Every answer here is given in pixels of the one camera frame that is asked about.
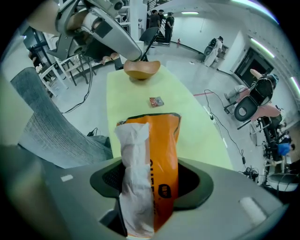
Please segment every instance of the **blue object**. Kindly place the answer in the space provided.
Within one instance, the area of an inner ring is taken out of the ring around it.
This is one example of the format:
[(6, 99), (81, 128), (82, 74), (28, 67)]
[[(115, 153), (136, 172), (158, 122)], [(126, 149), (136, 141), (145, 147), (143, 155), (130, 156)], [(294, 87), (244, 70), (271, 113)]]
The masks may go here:
[(290, 144), (289, 143), (281, 143), (278, 144), (278, 154), (281, 156), (285, 156), (290, 151)]

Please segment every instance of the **wooden bowl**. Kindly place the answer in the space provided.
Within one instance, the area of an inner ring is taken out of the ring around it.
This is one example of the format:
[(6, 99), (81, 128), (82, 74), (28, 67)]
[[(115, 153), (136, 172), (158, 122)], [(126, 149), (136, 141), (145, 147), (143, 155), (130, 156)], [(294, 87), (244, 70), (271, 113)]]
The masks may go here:
[(152, 77), (155, 73), (158, 72), (160, 68), (159, 61), (153, 62), (132, 62), (127, 60), (124, 64), (124, 71), (125, 73), (138, 80), (145, 80), (147, 78)]

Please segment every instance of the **gray fabric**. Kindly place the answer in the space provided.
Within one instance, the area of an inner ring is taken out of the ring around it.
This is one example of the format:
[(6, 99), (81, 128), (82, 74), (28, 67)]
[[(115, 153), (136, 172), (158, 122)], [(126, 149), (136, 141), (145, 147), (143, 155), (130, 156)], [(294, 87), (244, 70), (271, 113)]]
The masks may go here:
[(81, 134), (48, 96), (35, 69), (20, 72), (11, 84), (32, 108), (19, 144), (62, 168), (93, 164), (113, 157), (108, 137)]

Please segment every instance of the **desk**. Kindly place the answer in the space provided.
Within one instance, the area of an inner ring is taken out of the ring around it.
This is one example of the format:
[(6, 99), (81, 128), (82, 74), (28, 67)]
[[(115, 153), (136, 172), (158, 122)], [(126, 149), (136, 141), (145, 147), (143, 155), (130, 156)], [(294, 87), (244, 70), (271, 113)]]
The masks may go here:
[[(165, 105), (152, 108), (150, 97)], [(182, 116), (177, 156), (233, 169), (219, 132), (204, 108), (189, 90), (164, 66), (150, 79), (130, 79), (124, 70), (107, 76), (107, 116), (113, 157), (120, 157), (120, 142), (114, 133), (117, 122), (147, 113), (178, 113)]]

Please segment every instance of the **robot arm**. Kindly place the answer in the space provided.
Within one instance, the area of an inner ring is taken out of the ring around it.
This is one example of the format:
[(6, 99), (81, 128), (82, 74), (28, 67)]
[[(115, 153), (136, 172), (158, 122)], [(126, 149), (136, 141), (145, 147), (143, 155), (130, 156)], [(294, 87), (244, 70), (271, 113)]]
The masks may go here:
[(56, 30), (60, 33), (57, 49), (48, 51), (49, 54), (65, 60), (75, 54), (82, 53), (95, 57), (102, 51), (117, 52), (131, 61), (137, 61), (142, 51), (129, 34), (114, 20), (118, 10), (123, 6), (121, 0), (84, 0), (88, 10), (80, 29), (68, 29), (68, 23), (75, 13), (80, 0), (69, 0), (59, 10), (55, 22)]

